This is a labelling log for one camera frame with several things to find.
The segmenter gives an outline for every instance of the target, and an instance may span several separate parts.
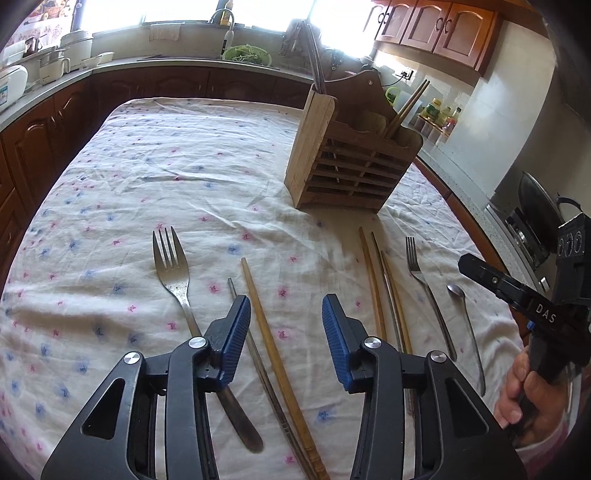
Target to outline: hand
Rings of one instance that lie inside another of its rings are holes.
[[[550,385],[536,372],[530,371],[527,350],[526,347],[513,361],[494,411],[501,428],[504,429],[510,423],[518,423],[523,413],[517,398],[525,390],[525,396],[535,405],[538,413],[519,439],[520,447],[546,440],[560,424],[569,402],[564,375],[561,375],[558,383]]]

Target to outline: faucet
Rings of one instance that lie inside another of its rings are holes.
[[[219,10],[216,10],[213,13],[213,15],[208,23],[213,23],[213,19],[220,12],[228,12],[230,14],[230,29],[224,35],[223,44],[222,44],[222,52],[220,53],[220,55],[223,55],[224,52],[232,46],[232,42],[234,41],[234,20],[235,19],[234,19],[234,13],[232,12],[232,10],[230,10],[229,8],[220,8]]]

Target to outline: green vegetable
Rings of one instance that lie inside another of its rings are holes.
[[[239,45],[237,47],[229,48],[224,54],[224,59],[267,66],[269,65],[270,56],[262,48],[250,45]]]

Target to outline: pot lid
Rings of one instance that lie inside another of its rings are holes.
[[[527,223],[540,243],[552,253],[556,253],[558,227],[564,223],[564,217],[542,185],[527,172],[519,181],[519,204]]]

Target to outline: cabinet door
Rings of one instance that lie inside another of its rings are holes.
[[[387,12],[387,23],[376,40],[400,43],[414,12],[417,0],[392,0]]]
[[[13,190],[0,206],[0,291],[4,289],[8,271],[29,221],[30,217],[25,213],[16,191]]]
[[[433,51],[450,7],[449,2],[418,0],[401,43]]]
[[[271,103],[275,77],[243,70],[214,69],[209,76],[207,98]]]
[[[145,97],[203,98],[209,69],[202,67],[153,67],[147,69]]]
[[[53,96],[57,135],[52,138],[56,168],[61,174],[90,140],[89,80],[81,80]]]
[[[434,52],[476,67],[494,18],[494,12],[453,4]]]
[[[308,93],[310,93],[310,84],[278,78],[271,103],[303,109],[306,106]]]
[[[115,70],[92,77],[98,98],[97,119],[105,119],[120,105],[144,97],[145,69]]]
[[[0,142],[0,205],[3,204],[4,200],[7,199],[8,194],[12,191],[14,185],[12,178],[10,178],[10,172],[8,171],[8,165],[4,156],[4,149]]]
[[[375,0],[372,2],[371,10],[369,11],[368,19],[363,26],[363,33],[371,36],[374,40],[379,35],[382,26],[388,20],[386,10],[390,4],[389,0]]]
[[[31,216],[59,176],[51,146],[51,138],[56,134],[51,98],[25,113],[1,134],[8,168]]]

